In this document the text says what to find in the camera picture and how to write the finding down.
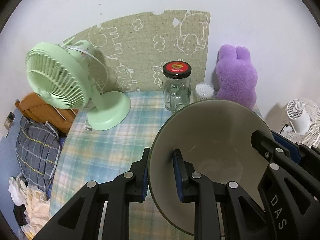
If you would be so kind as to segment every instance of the wooden bed frame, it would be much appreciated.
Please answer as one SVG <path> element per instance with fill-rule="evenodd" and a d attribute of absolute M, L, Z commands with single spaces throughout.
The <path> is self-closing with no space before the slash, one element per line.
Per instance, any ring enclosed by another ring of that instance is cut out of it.
<path fill-rule="evenodd" d="M 78 109 L 59 109 L 48 105 L 35 93 L 28 94 L 23 100 L 16 101 L 15 106 L 22 115 L 36 122 L 50 122 L 63 133 L 68 133 Z"/>

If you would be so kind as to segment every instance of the jar lid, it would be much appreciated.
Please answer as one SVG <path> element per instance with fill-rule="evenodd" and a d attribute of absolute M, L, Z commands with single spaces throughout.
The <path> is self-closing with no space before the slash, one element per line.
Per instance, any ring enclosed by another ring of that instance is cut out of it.
<path fill-rule="evenodd" d="M 183 61 L 171 61 L 164 64 L 163 74 L 168 78 L 186 78 L 191 74 L 191 66 Z"/>

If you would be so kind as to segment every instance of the purple plush toy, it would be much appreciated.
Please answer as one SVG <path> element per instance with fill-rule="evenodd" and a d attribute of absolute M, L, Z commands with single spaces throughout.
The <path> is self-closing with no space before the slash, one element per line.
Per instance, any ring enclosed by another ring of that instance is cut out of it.
<path fill-rule="evenodd" d="M 220 84 L 217 98 L 227 99 L 253 109 L 257 100 L 255 87 L 258 74 L 251 64 L 248 49 L 222 45 L 216 73 Z"/>

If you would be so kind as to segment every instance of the blue wall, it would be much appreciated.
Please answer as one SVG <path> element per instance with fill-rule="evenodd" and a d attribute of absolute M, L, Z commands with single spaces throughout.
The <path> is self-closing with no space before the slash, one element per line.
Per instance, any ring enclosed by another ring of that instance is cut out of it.
<path fill-rule="evenodd" d="M 7 138 L 0 140 L 0 210 L 7 220 L 9 226 L 18 235 L 19 226 L 13 215 L 13 201 L 11 199 L 9 188 L 9 177 L 16 177 L 20 173 L 20 166 L 16 156 L 16 140 L 20 129 L 21 113 L 18 109 L 14 111 L 15 119 L 10 127 Z"/>

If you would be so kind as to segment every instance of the checkered tablecloth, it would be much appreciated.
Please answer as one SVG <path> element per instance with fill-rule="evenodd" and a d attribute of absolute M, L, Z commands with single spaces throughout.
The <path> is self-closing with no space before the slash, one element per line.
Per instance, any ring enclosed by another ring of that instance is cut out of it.
<path fill-rule="evenodd" d="M 86 130 L 86 112 L 76 116 L 62 149 L 54 176 L 50 215 L 53 216 L 87 181 L 113 180 L 128 171 L 132 162 L 151 147 L 161 126 L 171 116 L 162 91 L 131 92 L 131 109 L 116 127 Z M 144 203 L 130 203 L 130 239 L 193 239 L 169 224 L 153 203 L 150 192 Z"/>

